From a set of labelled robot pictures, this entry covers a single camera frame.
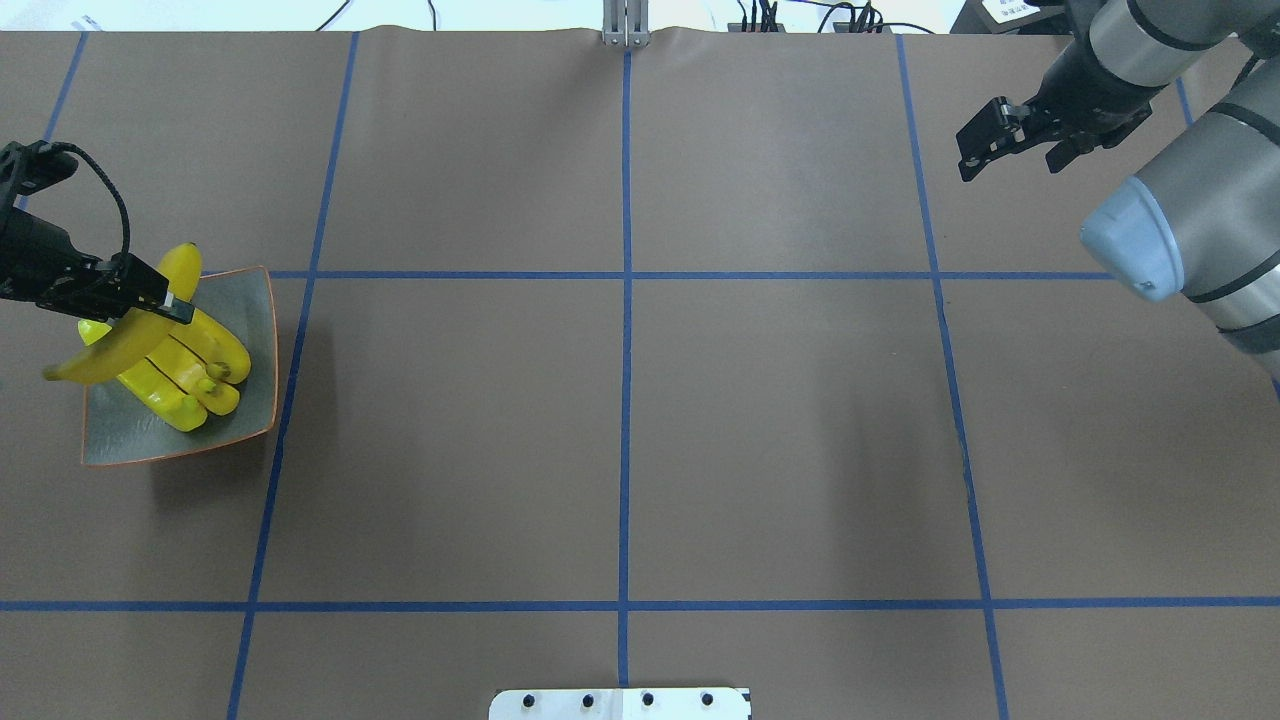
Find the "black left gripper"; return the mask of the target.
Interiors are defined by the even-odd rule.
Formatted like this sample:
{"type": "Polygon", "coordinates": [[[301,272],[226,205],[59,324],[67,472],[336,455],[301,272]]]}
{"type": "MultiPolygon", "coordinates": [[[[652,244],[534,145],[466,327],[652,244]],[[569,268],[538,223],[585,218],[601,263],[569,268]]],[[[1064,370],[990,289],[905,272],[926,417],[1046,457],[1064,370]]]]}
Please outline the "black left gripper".
{"type": "Polygon", "coordinates": [[[81,252],[67,231],[19,208],[3,211],[1,296],[106,322],[131,309],[188,325],[196,306],[166,292],[166,278],[131,252],[81,252]]]}

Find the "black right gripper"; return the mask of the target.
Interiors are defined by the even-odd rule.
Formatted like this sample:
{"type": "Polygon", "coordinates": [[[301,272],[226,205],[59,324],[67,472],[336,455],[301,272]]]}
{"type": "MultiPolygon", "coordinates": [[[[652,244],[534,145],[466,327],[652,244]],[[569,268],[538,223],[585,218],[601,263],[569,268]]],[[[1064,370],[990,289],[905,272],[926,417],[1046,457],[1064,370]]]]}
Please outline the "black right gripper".
{"type": "Polygon", "coordinates": [[[1152,114],[1155,87],[1137,86],[1100,67],[1053,67],[1039,91],[1024,102],[992,97],[956,133],[963,182],[992,161],[1042,143],[1051,174],[1082,155],[1114,149],[1152,114]]]}

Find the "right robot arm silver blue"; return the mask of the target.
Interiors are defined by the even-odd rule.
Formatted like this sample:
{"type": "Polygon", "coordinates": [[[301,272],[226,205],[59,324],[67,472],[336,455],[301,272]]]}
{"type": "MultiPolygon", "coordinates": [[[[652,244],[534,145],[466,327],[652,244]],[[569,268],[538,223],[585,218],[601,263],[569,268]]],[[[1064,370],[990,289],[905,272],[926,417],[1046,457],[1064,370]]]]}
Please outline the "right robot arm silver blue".
{"type": "Polygon", "coordinates": [[[1068,1],[1071,42],[1024,102],[992,97],[957,132],[957,170],[1047,143],[1057,173],[1114,149],[1208,50],[1251,59],[1230,90],[1097,206],[1088,254],[1137,296],[1185,297],[1270,375],[1279,368],[1279,69],[1275,1],[1068,1]]]}

